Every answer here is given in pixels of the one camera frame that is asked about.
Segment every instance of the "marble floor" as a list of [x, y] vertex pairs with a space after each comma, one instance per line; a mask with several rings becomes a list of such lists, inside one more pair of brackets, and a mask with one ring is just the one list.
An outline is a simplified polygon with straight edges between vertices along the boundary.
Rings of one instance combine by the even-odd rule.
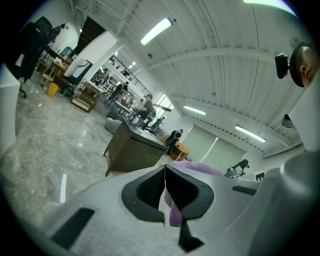
[[[27, 98], [19, 94], [17, 99], [16, 141], [0, 160], [6, 198], [14, 212], [35, 227], [76, 193], [121, 174], [105, 177], [108, 161], [103, 152], [112, 138], [104, 127], [106, 118], [95, 110], [86, 113], [58, 92], [49, 98], [49, 84], [42, 88], [34, 82], [38, 76], [23, 85]], [[162, 156], [156, 166], [171, 162]], [[159, 209], [168, 218], [163, 198]], [[178, 228], [167, 229], [178, 237]]]

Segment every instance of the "camera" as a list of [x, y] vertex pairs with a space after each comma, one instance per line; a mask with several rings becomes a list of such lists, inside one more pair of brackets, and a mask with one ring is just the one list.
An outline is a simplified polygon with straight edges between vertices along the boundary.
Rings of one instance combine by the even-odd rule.
[[288, 55], [280, 53], [274, 58], [276, 66], [276, 75], [278, 78], [282, 79], [288, 74], [289, 63]]

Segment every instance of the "white ceiling panel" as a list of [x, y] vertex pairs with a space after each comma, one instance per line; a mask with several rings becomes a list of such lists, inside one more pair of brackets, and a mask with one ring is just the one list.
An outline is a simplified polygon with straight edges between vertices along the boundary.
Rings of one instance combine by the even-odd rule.
[[[88, 2], [82, 1], [82, 8]], [[140, 0], [125, 16], [131, 3], [97, 0], [94, 15], [114, 33], [121, 21], [127, 21], [119, 40], [129, 42], [149, 64], [148, 71], [176, 108], [268, 154], [299, 140], [294, 129], [281, 126], [281, 120], [305, 90], [290, 75], [278, 79], [273, 62], [276, 54], [290, 56], [292, 42], [309, 40], [295, 16], [243, 0]], [[143, 46], [140, 40], [164, 18], [172, 26]], [[184, 104], [207, 115], [186, 112]], [[267, 142], [248, 138], [235, 125]]]

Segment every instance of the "office chair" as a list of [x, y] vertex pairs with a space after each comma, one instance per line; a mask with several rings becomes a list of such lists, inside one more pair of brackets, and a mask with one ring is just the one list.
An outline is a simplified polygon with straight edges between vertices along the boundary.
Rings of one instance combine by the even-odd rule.
[[[24, 78], [25, 83], [31, 78], [38, 59], [41, 56], [46, 45], [49, 43], [49, 37], [45, 32], [33, 23], [29, 22], [16, 37], [12, 44], [10, 58], [5, 61], [8, 69], [16, 79]], [[23, 55], [21, 65], [16, 65], [18, 58]], [[20, 92], [26, 98], [27, 94], [20, 85]]]

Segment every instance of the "trash can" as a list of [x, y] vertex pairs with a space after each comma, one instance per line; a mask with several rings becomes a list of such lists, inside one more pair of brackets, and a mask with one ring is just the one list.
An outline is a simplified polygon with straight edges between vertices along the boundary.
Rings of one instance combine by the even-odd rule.
[[59, 86], [52, 82], [48, 91], [48, 97], [53, 98], [58, 88]]

